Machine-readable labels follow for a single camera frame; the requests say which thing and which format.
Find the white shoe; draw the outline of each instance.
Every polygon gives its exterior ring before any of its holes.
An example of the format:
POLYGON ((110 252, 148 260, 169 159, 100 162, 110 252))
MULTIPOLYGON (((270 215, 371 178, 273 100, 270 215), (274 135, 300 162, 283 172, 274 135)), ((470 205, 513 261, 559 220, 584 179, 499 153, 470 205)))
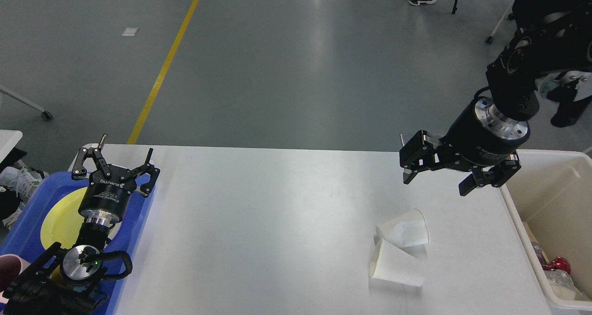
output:
POLYGON ((35 189, 47 175, 46 172, 26 166, 22 169, 6 167, 0 173, 0 185, 18 193, 21 200, 26 204, 31 199, 35 189))
POLYGON ((23 210, 21 210, 20 208, 17 208, 17 211, 15 211, 13 214, 8 216, 8 218, 3 219, 2 224, 4 224, 4 227, 6 227, 8 230, 12 229, 12 226, 14 225, 15 222, 17 222, 17 220, 19 219, 19 216, 21 216, 21 213, 23 213, 23 210))

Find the yellow floor line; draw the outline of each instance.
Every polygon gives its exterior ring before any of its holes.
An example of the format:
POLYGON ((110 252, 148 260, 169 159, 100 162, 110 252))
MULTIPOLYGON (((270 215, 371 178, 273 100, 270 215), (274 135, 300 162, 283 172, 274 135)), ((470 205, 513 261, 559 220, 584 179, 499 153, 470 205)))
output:
POLYGON ((150 113, 150 109, 152 108, 152 104, 154 104, 154 100, 156 99, 156 95, 158 94, 158 91, 160 90, 162 82, 165 80, 165 76, 167 75, 167 72, 169 71, 169 67, 171 66, 171 63, 173 62, 173 58, 175 58, 175 54, 177 52, 177 49, 179 48, 181 40, 183 39, 183 35, 185 34, 187 26, 191 20, 191 17, 193 16, 193 13, 195 11, 195 7, 197 7, 198 2, 199 2, 199 0, 193 0, 191 2, 191 6, 187 10, 187 14, 185 15, 185 18, 183 20, 183 24, 181 24, 181 27, 179 28, 179 31, 177 32, 177 36, 175 37, 175 41, 173 41, 173 45, 171 46, 171 49, 169 50, 169 54, 166 56, 165 62, 164 62, 164 64, 162 64, 162 67, 160 68, 160 73, 158 74, 158 77, 156 78, 156 81, 154 82, 154 85, 152 86, 152 90, 150 90, 150 95, 146 99, 146 103, 144 104, 144 107, 142 108, 142 112, 140 112, 140 116, 138 117, 138 120, 136 121, 136 124, 134 125, 134 129, 131 130, 131 134, 129 135, 129 138, 127 138, 127 144, 135 144, 136 141, 138 140, 138 136, 140 135, 140 131, 142 131, 142 127, 144 127, 144 123, 146 122, 146 117, 148 117, 148 113, 150 113))

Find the plastic bag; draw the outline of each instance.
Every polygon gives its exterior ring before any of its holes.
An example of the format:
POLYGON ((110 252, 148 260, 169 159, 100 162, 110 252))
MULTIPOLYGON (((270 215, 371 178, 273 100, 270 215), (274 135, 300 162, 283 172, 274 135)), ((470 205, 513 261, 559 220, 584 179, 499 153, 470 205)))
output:
POLYGON ((590 301, 584 292, 581 292, 574 286, 574 281, 571 280, 567 272, 563 270, 545 271, 545 276, 557 298, 563 300, 590 301))

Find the white table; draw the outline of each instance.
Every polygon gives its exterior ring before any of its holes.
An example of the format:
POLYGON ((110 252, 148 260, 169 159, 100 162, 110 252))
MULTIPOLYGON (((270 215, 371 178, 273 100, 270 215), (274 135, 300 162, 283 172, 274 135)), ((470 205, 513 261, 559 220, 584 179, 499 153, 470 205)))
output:
POLYGON ((21 131, 0 130, 0 161, 6 158, 21 138, 23 138, 21 131))
MULTIPOLYGON (((110 145, 136 167, 148 146, 110 145)), ((152 209, 118 315, 550 314, 498 189, 402 184, 397 153, 154 146, 152 209), (368 279, 376 225, 411 208, 423 287, 368 279)))

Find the red object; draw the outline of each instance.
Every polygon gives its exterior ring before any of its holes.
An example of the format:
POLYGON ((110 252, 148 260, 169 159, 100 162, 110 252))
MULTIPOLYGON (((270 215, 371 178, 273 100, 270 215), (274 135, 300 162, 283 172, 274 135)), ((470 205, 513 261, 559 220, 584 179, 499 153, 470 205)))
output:
POLYGON ((556 257, 551 261, 549 266, 553 269, 566 271, 568 274, 571 273, 571 266, 569 266, 569 262, 563 257, 556 257))

